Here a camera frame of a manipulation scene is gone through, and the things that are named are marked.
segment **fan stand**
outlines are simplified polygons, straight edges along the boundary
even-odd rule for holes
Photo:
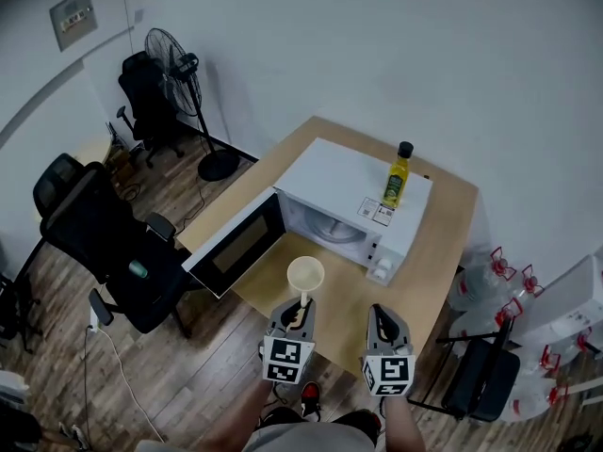
[[[209,144],[209,154],[207,154],[201,160],[199,166],[197,167],[197,172],[199,173],[199,177],[204,181],[221,181],[222,179],[226,179],[228,176],[235,173],[236,169],[238,168],[239,157],[238,155],[225,149],[216,151],[216,148],[214,148],[214,144],[211,141],[211,137],[209,136],[209,131],[207,131],[204,116],[201,113],[201,106],[197,101],[197,95],[195,93],[195,89],[190,83],[190,79],[187,79],[187,86],[188,92],[192,97],[192,103],[197,111],[197,117],[199,118],[201,127],[204,130],[205,140],[207,141],[207,144]]]

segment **wooden floor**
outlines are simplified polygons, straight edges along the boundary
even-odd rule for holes
[[[133,201],[135,214],[144,218],[156,211],[178,230],[201,204],[214,200],[251,163],[243,161],[238,173],[221,183],[197,179],[196,166],[204,150],[199,141],[183,142],[186,156],[177,159],[160,153],[152,170],[141,167],[132,182],[141,184]],[[14,340],[0,348],[4,368],[25,376],[31,386],[31,409],[45,427],[58,421],[86,424],[84,409],[84,333],[89,323],[88,293],[95,285],[91,275],[73,259],[45,245],[30,267],[34,295],[41,307],[33,313],[43,328],[43,338],[32,340],[34,356],[22,352]],[[185,340],[169,318],[155,331],[142,335],[116,316],[107,332],[113,337],[140,404],[170,444],[194,449],[212,423],[261,374],[256,348],[267,320],[235,293],[216,301],[208,292],[191,292],[179,304],[183,320],[192,329]],[[443,334],[453,316],[445,306],[433,330],[430,345],[420,357],[413,398],[421,397],[442,350],[433,340]],[[443,376],[454,369],[450,361]],[[590,357],[579,357],[561,377],[570,383],[603,375],[603,367]],[[322,419],[331,420],[359,408],[377,410],[365,384],[315,354],[306,370],[308,379],[323,391]],[[432,393],[436,403],[445,379]],[[289,405],[299,409],[299,387],[283,390]],[[580,410],[582,396],[574,395],[541,417],[512,427],[504,424],[457,423],[435,412],[415,409],[416,421],[429,450],[507,451],[555,450],[569,437],[590,431],[601,435],[603,404]],[[90,436],[99,452],[131,451],[141,439],[153,439],[142,413],[134,405],[107,338],[101,333],[88,339],[88,401]],[[383,450],[383,437],[378,449]],[[41,450],[59,450],[41,447]]]

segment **microwave button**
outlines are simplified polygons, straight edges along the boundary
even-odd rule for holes
[[[373,271],[373,276],[375,278],[377,278],[378,280],[384,281],[385,278],[387,277],[387,273],[385,272],[384,269],[377,268]]]
[[[382,268],[382,269],[384,269],[384,270],[386,270],[386,271],[389,271],[392,268],[393,264],[387,258],[382,258],[377,263],[377,266],[380,267],[380,268]]]

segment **yellow bottle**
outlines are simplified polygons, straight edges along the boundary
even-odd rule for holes
[[[408,179],[408,159],[413,154],[413,144],[401,142],[398,147],[398,160],[392,164],[387,176],[387,186],[383,193],[382,203],[386,206],[397,208],[402,191]]]

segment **office chair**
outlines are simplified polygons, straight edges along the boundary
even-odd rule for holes
[[[34,304],[39,305],[40,300],[31,296],[31,284],[26,275],[16,283],[0,274],[0,338],[12,340],[20,334],[23,349],[29,354],[33,351],[27,346],[28,334],[42,335],[41,330],[28,321]]]
[[[83,167],[65,153],[36,183],[34,202],[42,216],[42,237],[87,268],[115,300],[106,303],[97,290],[90,292],[101,323],[109,325],[113,314],[121,313],[147,333],[172,315],[190,336],[176,304],[185,292],[201,286],[182,269],[189,253],[174,247],[175,230],[167,219],[156,213],[146,222],[134,219],[132,207],[118,197],[100,163]],[[133,262],[146,268],[145,278],[130,270]]]
[[[175,108],[161,90],[163,80],[163,73],[144,51],[123,61],[122,75],[118,79],[136,122],[132,125],[125,115],[125,105],[117,111],[117,117],[125,121],[135,140],[144,141],[149,150],[145,160],[149,168],[153,167],[151,158],[164,146],[182,157],[184,153],[173,142],[183,133],[189,133],[176,119]]]
[[[519,357],[503,349],[509,341],[513,319],[505,318],[500,330],[483,335],[460,338],[438,338],[435,342],[448,345],[427,393],[419,401],[409,403],[434,412],[452,415],[457,420],[470,417],[482,422],[494,422],[502,413],[519,373]],[[495,338],[493,344],[484,338]],[[461,363],[442,398],[442,407],[426,404],[427,397],[444,370],[455,342],[468,341]]]

